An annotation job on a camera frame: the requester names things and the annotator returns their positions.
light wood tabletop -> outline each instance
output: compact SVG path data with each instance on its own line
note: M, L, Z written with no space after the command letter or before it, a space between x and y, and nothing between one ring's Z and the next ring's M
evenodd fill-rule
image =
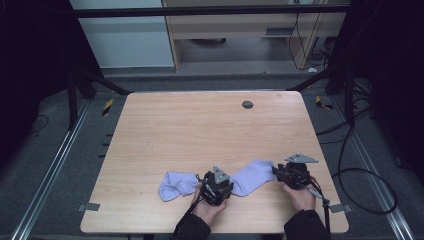
M244 101L253 108L245 109ZM308 170L331 204L340 203L323 153L298 92L153 92L126 100L81 230L86 233L172 233L192 195L163 202L159 185L168 171L198 173L218 166L229 175L253 159L286 164L302 153L319 160ZM322 202L316 210L324 220ZM295 214L279 183L250 195L232 195L213 233L282 233ZM343 212L330 213L331 230L348 230Z

sock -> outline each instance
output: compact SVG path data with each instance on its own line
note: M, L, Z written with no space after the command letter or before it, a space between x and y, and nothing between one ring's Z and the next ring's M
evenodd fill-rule
M165 202L187 196L196 190L198 180L194 173L167 172L159 186L159 195Z
M255 159L246 167L231 176L230 181L234 182L232 193L244 197L253 192L262 184L274 180L276 177L272 173L272 161Z

person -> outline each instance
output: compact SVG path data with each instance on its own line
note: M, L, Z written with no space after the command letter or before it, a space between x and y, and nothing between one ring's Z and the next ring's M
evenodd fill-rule
M289 196L296 214L284 225L287 240L327 240L330 239L326 228L315 211L315 196L308 189L293 190L281 182L281 189ZM200 192L200 184L196 187L193 201ZM215 217L227 207L228 199L219 206L211 206L200 201L192 214L182 224L178 234L169 240L205 240L211 233Z

black sleeve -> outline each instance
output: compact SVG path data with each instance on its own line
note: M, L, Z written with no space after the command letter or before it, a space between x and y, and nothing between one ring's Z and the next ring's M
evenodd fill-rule
M198 216L191 214L180 228L177 236L169 240L206 240L211 228Z
M300 211L284 225L287 240L327 240L326 228L315 210Z

hand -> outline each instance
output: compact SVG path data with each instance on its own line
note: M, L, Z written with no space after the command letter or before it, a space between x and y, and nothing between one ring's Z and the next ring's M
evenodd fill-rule
M195 202L197 196L199 196L201 186L201 184L198 184L196 186L196 192L194 193L193 200L191 201L191 203ZM202 200L197 204L196 208L194 208L192 213L201 218L210 227L216 215L218 215L219 212L226 208L227 200L228 199L225 199L219 206L211 206L209 203Z
M315 209L315 196L309 192L308 188L313 187L309 184L302 190L294 190L284 182L281 182L281 189L289 195L292 205L297 212Z

